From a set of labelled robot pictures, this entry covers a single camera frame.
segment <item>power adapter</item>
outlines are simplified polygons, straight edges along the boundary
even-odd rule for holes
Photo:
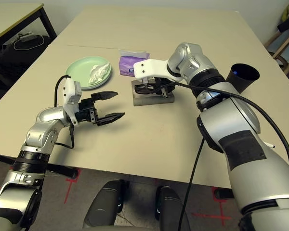
[[[36,38],[37,38],[37,36],[35,34],[28,34],[28,35],[21,36],[20,40],[22,42],[28,42],[28,41],[34,40]]]

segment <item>green plate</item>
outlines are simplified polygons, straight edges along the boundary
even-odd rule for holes
[[[90,90],[103,85],[110,77],[111,66],[107,70],[106,74],[101,77],[101,80],[90,84],[90,72],[94,65],[102,65],[108,62],[107,59],[100,56],[88,56],[78,59],[72,63],[66,70],[66,75],[70,75],[74,81],[80,82],[82,90]]]

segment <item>wall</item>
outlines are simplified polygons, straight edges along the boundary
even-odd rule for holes
[[[0,0],[0,2],[44,2],[45,11],[59,34],[79,14],[86,4],[152,5],[211,8],[239,11],[261,42],[276,31],[281,14],[289,0]],[[46,33],[41,22],[27,31]]]

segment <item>gray surface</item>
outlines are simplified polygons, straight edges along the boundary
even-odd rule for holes
[[[139,85],[141,82],[134,80],[131,82],[131,91],[133,94],[133,103],[134,106],[145,106],[145,105],[153,105],[153,104],[163,104],[163,103],[173,103],[174,95],[172,92],[168,93],[168,98],[164,98],[162,95],[148,94],[141,95],[136,93],[135,85]]]
[[[9,166],[0,162],[0,184]],[[176,190],[181,199],[184,198],[186,183],[131,176],[119,173],[102,172],[82,169],[77,182],[73,182],[71,190],[64,204],[66,193],[70,185],[66,177],[54,173],[47,173],[43,198],[38,217],[31,226],[31,231],[74,231],[80,229],[83,219],[92,200],[102,186],[113,179],[130,180],[130,196],[126,201],[122,216],[139,227],[159,230],[159,223],[154,218],[154,200],[156,188],[159,185],[169,185]],[[211,187],[193,185],[187,203],[187,215],[193,231],[237,231],[238,220],[241,217],[234,200],[222,203],[223,215],[231,217],[225,220],[224,226],[218,218],[204,218],[193,216],[191,213],[220,215],[220,203],[213,200]],[[116,225],[130,224],[117,217]]]

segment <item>white tissue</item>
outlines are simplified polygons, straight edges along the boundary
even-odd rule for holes
[[[109,62],[102,65],[94,65],[90,72],[89,83],[93,85],[97,82],[102,81],[102,77],[107,73],[109,66],[110,66]]]

